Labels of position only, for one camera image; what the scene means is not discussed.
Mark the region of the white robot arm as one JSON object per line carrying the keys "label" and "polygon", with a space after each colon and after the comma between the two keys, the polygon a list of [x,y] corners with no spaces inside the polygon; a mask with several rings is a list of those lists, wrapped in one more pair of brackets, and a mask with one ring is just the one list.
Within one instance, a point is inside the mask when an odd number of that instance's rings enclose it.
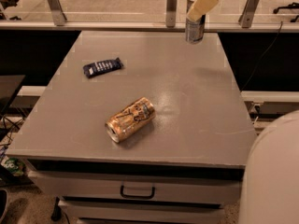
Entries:
{"label": "white robot arm", "polygon": [[238,224],[299,224],[299,111],[270,123],[251,147]]}

